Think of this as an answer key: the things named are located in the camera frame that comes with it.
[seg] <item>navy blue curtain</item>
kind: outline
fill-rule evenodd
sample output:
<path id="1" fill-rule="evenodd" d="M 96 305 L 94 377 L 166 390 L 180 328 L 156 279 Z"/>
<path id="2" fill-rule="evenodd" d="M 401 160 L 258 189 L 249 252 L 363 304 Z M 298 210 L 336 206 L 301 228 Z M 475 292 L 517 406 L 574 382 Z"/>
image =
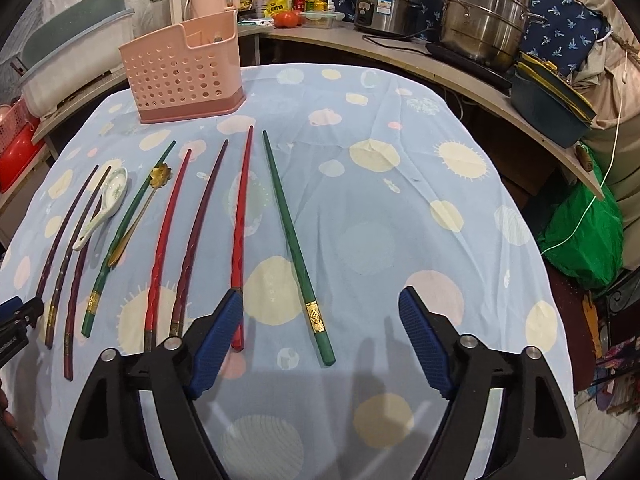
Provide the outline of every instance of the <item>navy blue curtain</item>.
<path id="1" fill-rule="evenodd" d="M 334 0 L 336 10 L 344 12 L 353 21 L 356 0 Z M 531 0 L 531 12 L 548 19 L 545 25 L 529 26 L 521 49 L 550 60 L 558 70 L 569 75 L 586 59 L 593 43 L 609 30 L 602 15 L 587 9 L 575 0 Z M 440 0 L 424 0 L 419 29 L 429 28 L 424 36 L 429 41 L 438 39 L 438 23 L 442 15 Z"/>

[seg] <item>metal screw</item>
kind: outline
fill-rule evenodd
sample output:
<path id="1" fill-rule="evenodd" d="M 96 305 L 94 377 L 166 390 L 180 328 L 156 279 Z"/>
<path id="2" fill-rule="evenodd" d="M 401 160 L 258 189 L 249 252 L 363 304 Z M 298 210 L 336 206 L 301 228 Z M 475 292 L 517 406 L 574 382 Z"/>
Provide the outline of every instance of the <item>metal screw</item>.
<path id="1" fill-rule="evenodd" d="M 478 339 L 472 335 L 463 335 L 460 338 L 460 344 L 465 348 L 475 348 L 478 346 Z"/>
<path id="2" fill-rule="evenodd" d="M 117 352 L 113 348 L 107 348 L 100 354 L 100 359 L 108 363 L 109 361 L 113 361 L 116 358 L 116 354 Z"/>
<path id="3" fill-rule="evenodd" d="M 182 345 L 182 339 L 179 337 L 170 337 L 164 342 L 164 347 L 167 350 L 177 350 Z"/>
<path id="4" fill-rule="evenodd" d="M 535 346 L 527 346 L 525 348 L 525 352 L 532 359 L 540 359 L 542 357 L 542 352 L 538 350 Z"/>

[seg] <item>blue gripper pad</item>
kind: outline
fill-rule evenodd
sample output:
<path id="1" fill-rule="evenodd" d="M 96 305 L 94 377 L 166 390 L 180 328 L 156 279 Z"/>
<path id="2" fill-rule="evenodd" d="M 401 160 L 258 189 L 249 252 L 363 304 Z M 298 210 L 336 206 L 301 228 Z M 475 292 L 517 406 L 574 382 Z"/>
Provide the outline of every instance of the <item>blue gripper pad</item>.
<path id="1" fill-rule="evenodd" d="M 16 310 L 20 310 L 22 308 L 22 300 L 15 296 L 10 300 L 5 301 L 3 304 L 0 304 L 0 323 L 9 319 L 14 315 Z"/>
<path id="2" fill-rule="evenodd" d="M 187 387 L 191 399 L 199 398 L 213 386 L 243 313 L 242 293 L 236 290 L 221 307 L 211 330 L 193 357 L 193 375 Z"/>
<path id="3" fill-rule="evenodd" d="M 398 298 L 398 311 L 429 386 L 451 400 L 456 388 L 449 377 L 449 357 L 424 312 L 406 289 Z"/>

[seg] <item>perforated plastic basket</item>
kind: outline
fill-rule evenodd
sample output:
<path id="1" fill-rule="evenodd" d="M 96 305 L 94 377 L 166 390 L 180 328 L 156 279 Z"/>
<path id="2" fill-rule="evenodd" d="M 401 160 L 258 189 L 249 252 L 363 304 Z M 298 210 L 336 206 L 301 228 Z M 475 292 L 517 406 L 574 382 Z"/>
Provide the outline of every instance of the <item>perforated plastic basket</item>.
<path id="1" fill-rule="evenodd" d="M 39 122 L 36 117 L 29 113 L 24 98 L 20 97 L 18 102 L 11 107 L 11 110 L 0 121 L 0 153 L 7 149 L 25 124 L 31 124 L 31 131 L 33 131 L 35 130 L 33 125 L 37 125 Z"/>
<path id="2" fill-rule="evenodd" d="M 120 47 L 140 122 L 235 112 L 244 102 L 237 10 L 187 20 Z"/>

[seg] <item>green plastic bag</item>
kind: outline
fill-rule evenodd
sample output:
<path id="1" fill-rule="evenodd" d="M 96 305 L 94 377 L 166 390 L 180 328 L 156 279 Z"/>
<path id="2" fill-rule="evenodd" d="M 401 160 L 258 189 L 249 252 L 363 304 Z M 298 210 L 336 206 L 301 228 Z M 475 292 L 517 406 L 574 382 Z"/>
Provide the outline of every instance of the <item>green plastic bag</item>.
<path id="1" fill-rule="evenodd" d="M 593 171 L 602 183 L 602 171 L 593 162 Z M 572 276 L 587 290 L 605 288 L 616 279 L 622 267 L 624 241 L 622 214 L 616 199 L 605 185 L 604 200 L 595 200 L 580 227 L 569 241 L 551 249 L 544 257 L 566 276 Z M 551 222 L 538 236 L 540 251 L 566 240 L 593 199 L 581 182 L 554 212 Z"/>

